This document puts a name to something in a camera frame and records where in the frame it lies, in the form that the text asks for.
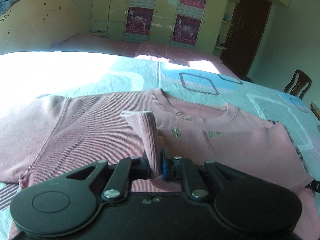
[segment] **brown door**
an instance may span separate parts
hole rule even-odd
[[[250,69],[268,20],[271,3],[266,0],[240,0],[236,5],[220,59],[240,78]]]

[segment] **cream headboard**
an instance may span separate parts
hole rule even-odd
[[[20,0],[0,16],[0,54],[46,50],[83,31],[70,0]]]

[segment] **blue patterned bedsheet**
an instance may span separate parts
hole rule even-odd
[[[311,175],[320,179],[320,121],[297,97],[210,70],[114,55],[17,52],[0,59],[0,113],[18,101],[42,94],[77,97],[161,87],[189,102],[229,102],[263,119],[281,122],[292,134]],[[318,193],[316,203],[320,214]],[[0,210],[0,240],[7,240],[10,223],[9,208]]]

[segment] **shelf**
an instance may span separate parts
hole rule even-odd
[[[222,50],[227,49],[226,47],[222,47],[222,46],[214,46],[214,47],[217,48],[217,49],[222,49]]]
[[[225,21],[225,20],[222,20],[222,22],[223,22],[223,23],[226,23],[226,24],[229,24],[229,25],[231,25],[231,26],[233,26],[233,24],[232,24],[232,23],[227,22],[227,21]]]
[[[239,0],[229,0],[229,2],[232,2],[232,3],[235,3],[235,4],[240,3],[240,1],[239,1]]]

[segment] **pink sweater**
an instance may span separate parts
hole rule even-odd
[[[183,131],[181,138],[185,135],[187,141],[195,141],[194,147],[200,147],[196,155],[183,150],[195,162],[218,158],[223,163],[225,158],[227,165],[297,190],[303,215],[296,233],[306,240],[319,238],[312,193],[302,189],[313,178],[305,173],[281,125],[274,126],[231,104],[209,107],[183,102],[164,95],[161,89],[80,98],[48,96],[8,110],[0,119],[0,181],[19,183],[22,189],[99,159],[113,164],[124,157],[141,156],[144,141],[120,117],[124,110],[152,111],[165,137],[170,137],[172,129]],[[215,138],[209,131],[222,134],[218,150],[212,149],[216,142],[211,142]],[[272,139],[277,139],[280,148],[268,155]],[[265,149],[263,156],[260,146]],[[136,181],[132,190],[160,191],[150,181]],[[12,227],[10,236],[16,233]]]

